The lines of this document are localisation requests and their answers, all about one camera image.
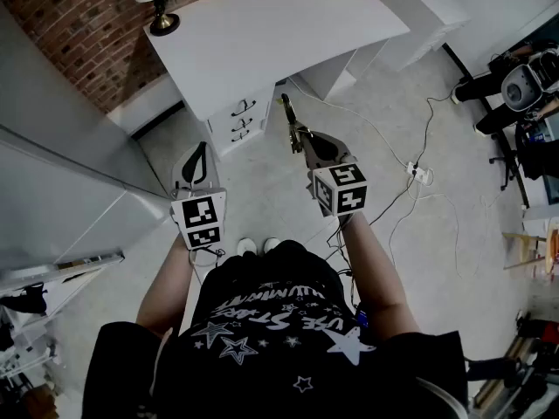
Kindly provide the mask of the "person's right forearm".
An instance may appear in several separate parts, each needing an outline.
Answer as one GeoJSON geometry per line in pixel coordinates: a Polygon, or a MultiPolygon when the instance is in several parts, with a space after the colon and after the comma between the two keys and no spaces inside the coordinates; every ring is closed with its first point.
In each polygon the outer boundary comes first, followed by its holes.
{"type": "Polygon", "coordinates": [[[363,310],[376,339],[418,333],[397,270],[363,213],[356,212],[344,224],[342,234],[363,310]]]}

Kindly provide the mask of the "black office chair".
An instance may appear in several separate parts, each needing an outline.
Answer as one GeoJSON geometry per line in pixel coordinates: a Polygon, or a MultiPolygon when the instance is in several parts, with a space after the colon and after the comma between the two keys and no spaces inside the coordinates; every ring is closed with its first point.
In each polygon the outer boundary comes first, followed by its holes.
{"type": "Polygon", "coordinates": [[[534,123],[529,128],[516,124],[514,127],[514,147],[512,147],[503,130],[491,134],[501,156],[490,158],[490,164],[496,161],[505,165],[505,179],[500,190],[504,191],[509,182],[516,180],[523,202],[529,206],[528,194],[521,178],[535,181],[543,178],[544,188],[550,204],[559,203],[559,139],[553,141],[537,140],[542,135],[541,129],[534,123]]]}

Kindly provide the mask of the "person's left forearm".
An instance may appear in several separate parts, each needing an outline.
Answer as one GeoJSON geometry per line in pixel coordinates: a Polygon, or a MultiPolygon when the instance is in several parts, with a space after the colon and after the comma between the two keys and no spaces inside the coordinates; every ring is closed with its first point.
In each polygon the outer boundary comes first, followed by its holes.
{"type": "Polygon", "coordinates": [[[193,273],[190,251],[179,234],[141,302],[136,323],[160,337],[170,328],[179,333],[193,273]]]}

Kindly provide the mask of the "white shelf rack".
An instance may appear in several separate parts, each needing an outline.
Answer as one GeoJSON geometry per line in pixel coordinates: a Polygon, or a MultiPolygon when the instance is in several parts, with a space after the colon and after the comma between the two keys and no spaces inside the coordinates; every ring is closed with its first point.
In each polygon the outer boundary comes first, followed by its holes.
{"type": "Polygon", "coordinates": [[[120,252],[0,273],[0,298],[43,283],[45,313],[18,313],[0,305],[0,382],[18,395],[38,390],[48,415],[79,419],[93,329],[86,300],[92,282],[119,265],[120,252]]]}

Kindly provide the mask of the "person's black printed t-shirt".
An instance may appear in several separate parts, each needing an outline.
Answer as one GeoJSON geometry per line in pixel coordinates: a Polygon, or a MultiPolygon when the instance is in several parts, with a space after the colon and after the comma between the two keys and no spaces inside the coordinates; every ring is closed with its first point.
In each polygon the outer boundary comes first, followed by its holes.
{"type": "Polygon", "coordinates": [[[104,325],[83,419],[467,419],[457,333],[375,340],[325,260],[294,241],[226,260],[191,326],[160,337],[104,325]]]}

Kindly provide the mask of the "large white cabinet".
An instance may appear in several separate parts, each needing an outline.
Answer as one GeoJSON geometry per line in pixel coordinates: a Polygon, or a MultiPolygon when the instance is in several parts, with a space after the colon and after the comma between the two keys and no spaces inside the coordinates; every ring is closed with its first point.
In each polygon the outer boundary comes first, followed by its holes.
{"type": "Polygon", "coordinates": [[[124,251],[169,208],[139,144],[61,75],[0,2],[0,278],[124,251]]]}

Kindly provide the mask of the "red and black equipment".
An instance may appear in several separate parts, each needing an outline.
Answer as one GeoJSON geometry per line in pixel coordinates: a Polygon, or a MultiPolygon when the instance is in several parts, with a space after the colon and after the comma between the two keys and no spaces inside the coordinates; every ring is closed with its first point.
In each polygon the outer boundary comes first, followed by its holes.
{"type": "Polygon", "coordinates": [[[516,335],[500,358],[466,362],[469,419],[559,419],[559,322],[518,313],[516,335]]]}

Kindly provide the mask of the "black bag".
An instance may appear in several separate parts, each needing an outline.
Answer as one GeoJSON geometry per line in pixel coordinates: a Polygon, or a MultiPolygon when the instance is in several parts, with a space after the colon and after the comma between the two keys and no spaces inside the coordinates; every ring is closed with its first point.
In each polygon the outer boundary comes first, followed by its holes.
{"type": "Polygon", "coordinates": [[[47,308],[45,293],[43,283],[28,285],[18,296],[0,298],[0,305],[18,313],[42,314],[47,308]]]}

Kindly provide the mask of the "grey round device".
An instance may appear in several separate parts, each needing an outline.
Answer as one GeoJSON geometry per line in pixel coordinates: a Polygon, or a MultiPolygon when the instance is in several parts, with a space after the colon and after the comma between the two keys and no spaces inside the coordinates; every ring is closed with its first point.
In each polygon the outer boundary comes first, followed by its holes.
{"type": "Polygon", "coordinates": [[[515,112],[529,109],[544,93],[552,93],[552,51],[543,52],[527,64],[516,66],[502,81],[501,95],[508,108],[515,112]]]}

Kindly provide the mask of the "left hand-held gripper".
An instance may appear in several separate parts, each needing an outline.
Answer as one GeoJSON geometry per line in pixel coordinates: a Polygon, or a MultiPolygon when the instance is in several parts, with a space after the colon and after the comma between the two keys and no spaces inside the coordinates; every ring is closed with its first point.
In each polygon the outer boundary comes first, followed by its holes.
{"type": "Polygon", "coordinates": [[[191,251],[224,239],[227,193],[219,186],[214,154],[205,141],[184,153],[172,169],[171,217],[191,251]]]}

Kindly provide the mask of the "white power strip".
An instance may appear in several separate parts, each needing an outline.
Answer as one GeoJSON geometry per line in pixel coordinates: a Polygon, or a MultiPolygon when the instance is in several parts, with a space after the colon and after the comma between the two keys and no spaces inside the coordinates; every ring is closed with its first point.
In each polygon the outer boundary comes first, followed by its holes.
{"type": "Polygon", "coordinates": [[[420,168],[415,162],[409,161],[407,173],[416,181],[429,187],[433,182],[433,170],[431,168],[420,168]]]}

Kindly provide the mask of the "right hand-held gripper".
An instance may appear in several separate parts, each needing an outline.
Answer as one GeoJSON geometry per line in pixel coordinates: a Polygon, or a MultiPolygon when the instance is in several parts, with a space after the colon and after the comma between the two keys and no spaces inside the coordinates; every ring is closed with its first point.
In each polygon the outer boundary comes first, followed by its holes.
{"type": "Polygon", "coordinates": [[[307,190],[324,217],[351,216],[365,207],[368,180],[347,145],[322,132],[304,137],[307,190]]]}

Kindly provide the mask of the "wooden stool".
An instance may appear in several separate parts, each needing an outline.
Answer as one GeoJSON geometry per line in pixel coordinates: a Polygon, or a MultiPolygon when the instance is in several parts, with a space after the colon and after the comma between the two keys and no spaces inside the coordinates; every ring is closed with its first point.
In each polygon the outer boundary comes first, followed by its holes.
{"type": "Polygon", "coordinates": [[[504,271],[516,271],[542,281],[559,281],[559,220],[549,221],[546,235],[543,237],[505,232],[502,236],[521,244],[520,261],[505,266],[504,271]]]}

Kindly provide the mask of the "white desk with drawers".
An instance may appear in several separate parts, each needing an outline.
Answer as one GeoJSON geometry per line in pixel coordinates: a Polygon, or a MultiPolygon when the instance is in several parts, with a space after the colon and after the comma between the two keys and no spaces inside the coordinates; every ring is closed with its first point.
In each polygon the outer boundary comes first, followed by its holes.
{"type": "Polygon", "coordinates": [[[217,158],[265,132],[281,80],[327,100],[408,32],[380,0],[199,0],[177,15],[150,43],[217,158]]]}

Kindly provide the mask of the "white panel cabinet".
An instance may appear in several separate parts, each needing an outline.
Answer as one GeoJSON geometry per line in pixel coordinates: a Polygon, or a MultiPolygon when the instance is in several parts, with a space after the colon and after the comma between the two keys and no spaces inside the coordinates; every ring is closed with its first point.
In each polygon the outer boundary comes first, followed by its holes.
{"type": "Polygon", "coordinates": [[[390,39],[378,58],[394,71],[438,49],[451,31],[464,26],[470,17],[458,0],[380,0],[396,14],[409,31],[390,39]]]}

